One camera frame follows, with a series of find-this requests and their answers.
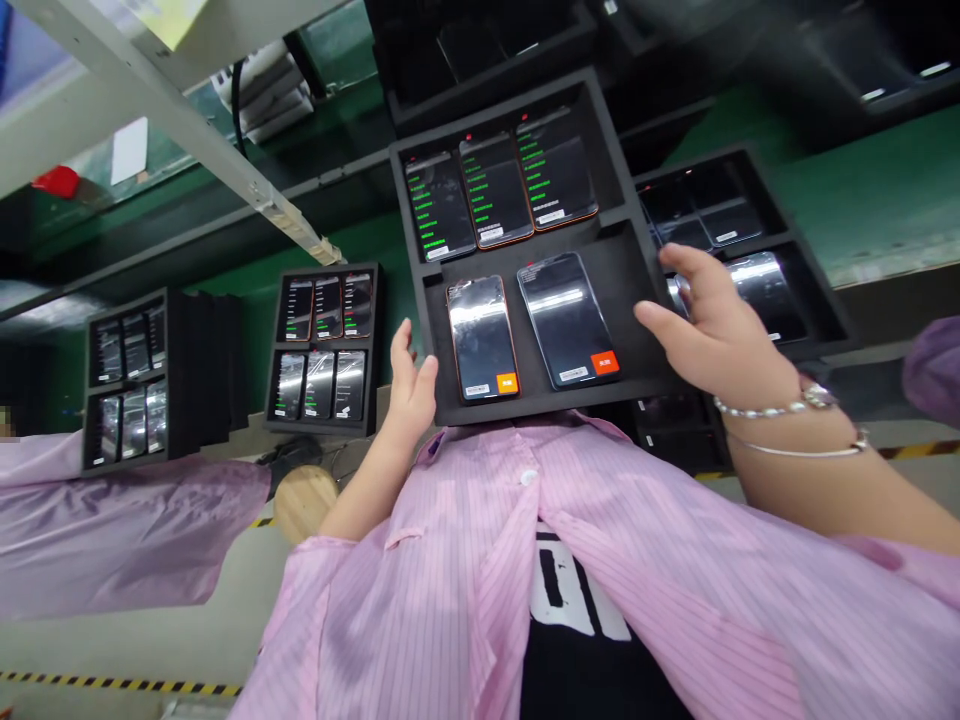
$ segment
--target floor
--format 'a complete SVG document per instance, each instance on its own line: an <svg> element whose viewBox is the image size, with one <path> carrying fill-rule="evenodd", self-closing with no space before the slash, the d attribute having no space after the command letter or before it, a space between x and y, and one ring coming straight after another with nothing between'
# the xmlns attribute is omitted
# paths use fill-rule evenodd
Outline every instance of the floor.
<svg viewBox="0 0 960 720"><path fill-rule="evenodd" d="M960 433L926 421L873 423L870 430L877 447L960 438ZM233 452L234 457L259 453L260 435L250 431L224 452ZM275 437L260 440L269 443ZM353 443L341 452L334 476L347 475L356 467L364 447L364 442ZM960 456L905 460L897 467L960 516ZM743 500L735 478L713 481L709 487L731 500ZM268 506L262 516L271 515ZM289 550L276 526L245 531L227 555L217 590L203 607L0 624L0 669L242 685ZM15 705L15 720L155 720L161 706L172 699L148 692L0 682L0 710Z"/></svg>

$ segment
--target pink striped shirt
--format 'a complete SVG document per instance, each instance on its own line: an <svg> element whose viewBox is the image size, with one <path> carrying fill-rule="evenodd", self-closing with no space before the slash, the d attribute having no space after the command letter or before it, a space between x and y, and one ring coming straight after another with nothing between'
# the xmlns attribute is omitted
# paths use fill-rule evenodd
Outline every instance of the pink striped shirt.
<svg viewBox="0 0 960 720"><path fill-rule="evenodd" d="M960 716L960 559L822 538L569 414L447 430L362 542L298 547L231 717L516 718L538 515L696 718Z"/></svg>

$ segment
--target phone test screen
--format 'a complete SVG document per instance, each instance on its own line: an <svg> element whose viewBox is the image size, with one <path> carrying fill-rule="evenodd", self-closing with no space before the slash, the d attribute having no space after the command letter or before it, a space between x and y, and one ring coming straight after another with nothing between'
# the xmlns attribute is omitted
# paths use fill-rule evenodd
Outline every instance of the phone test screen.
<svg viewBox="0 0 960 720"><path fill-rule="evenodd" d="M460 143L467 204L481 250L533 234L533 219L509 133Z"/></svg>
<svg viewBox="0 0 960 720"><path fill-rule="evenodd" d="M97 382L116 382L123 377L120 355L120 322L110 320L97 325Z"/></svg>
<svg viewBox="0 0 960 720"><path fill-rule="evenodd" d="M570 108L520 125L517 146L537 230L597 212L587 153Z"/></svg>
<svg viewBox="0 0 960 720"><path fill-rule="evenodd" d="M343 282L344 337L367 337L373 311L373 281L370 275L347 275Z"/></svg>
<svg viewBox="0 0 960 720"><path fill-rule="evenodd" d="M337 353L337 389L333 413L338 420L363 419L366 358L364 350L341 350Z"/></svg>
<svg viewBox="0 0 960 720"><path fill-rule="evenodd" d="M163 307L147 311L147 325L150 329L150 364L153 369L162 368L167 360L167 343L164 335Z"/></svg>
<svg viewBox="0 0 960 720"><path fill-rule="evenodd" d="M331 340L343 335L343 291L340 278L320 278L314 288L315 334L317 340Z"/></svg>
<svg viewBox="0 0 960 720"><path fill-rule="evenodd" d="M448 152L404 168L410 209L423 257L446 260L477 249L460 166Z"/></svg>
<svg viewBox="0 0 960 720"><path fill-rule="evenodd" d="M303 417L328 420L333 398L332 352L314 350L307 355L307 387L303 395Z"/></svg>
<svg viewBox="0 0 960 720"><path fill-rule="evenodd" d="M123 319L123 352L128 378L135 378L150 370L147 321L142 313L136 313Z"/></svg>
<svg viewBox="0 0 960 720"><path fill-rule="evenodd" d="M291 278L287 283L284 300L285 324L280 332L281 341L305 341L310 339L310 318L313 313L313 280Z"/></svg>

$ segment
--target yellow black hazard tape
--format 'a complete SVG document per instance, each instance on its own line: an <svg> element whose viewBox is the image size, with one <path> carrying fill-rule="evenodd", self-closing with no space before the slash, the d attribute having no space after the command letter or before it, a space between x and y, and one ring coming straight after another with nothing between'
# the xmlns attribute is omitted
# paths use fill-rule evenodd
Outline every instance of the yellow black hazard tape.
<svg viewBox="0 0 960 720"><path fill-rule="evenodd" d="M880 457L886 460L913 460L919 457L931 457L933 455L958 455L960 454L960 440L943 440L941 442L921 443L920 445L904 445L894 448L878 448ZM699 473L696 479L700 482L709 482L718 480L722 477L730 477L733 472Z"/></svg>
<svg viewBox="0 0 960 720"><path fill-rule="evenodd" d="M43 685L72 685L73 687L140 690L181 695L218 695L221 697L237 697L240 691L243 690L242 685L213 685L210 683L183 682L181 680L123 680L119 678L87 677L85 675L18 673L3 670L0 670L0 680L41 683Z"/></svg>

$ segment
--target red object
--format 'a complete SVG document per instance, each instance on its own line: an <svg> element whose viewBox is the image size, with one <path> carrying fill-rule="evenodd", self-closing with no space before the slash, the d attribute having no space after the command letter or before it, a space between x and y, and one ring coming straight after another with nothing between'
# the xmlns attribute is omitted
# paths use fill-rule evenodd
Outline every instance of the red object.
<svg viewBox="0 0 960 720"><path fill-rule="evenodd" d="M72 200L77 194L80 176L66 165L57 165L46 175L41 175L34 180L31 185L51 195L62 197L64 200Z"/></svg>
<svg viewBox="0 0 960 720"><path fill-rule="evenodd" d="M591 355L590 359L593 361L593 369L596 370L597 375L606 375L620 369L620 363L617 362L617 356L613 350Z"/></svg>

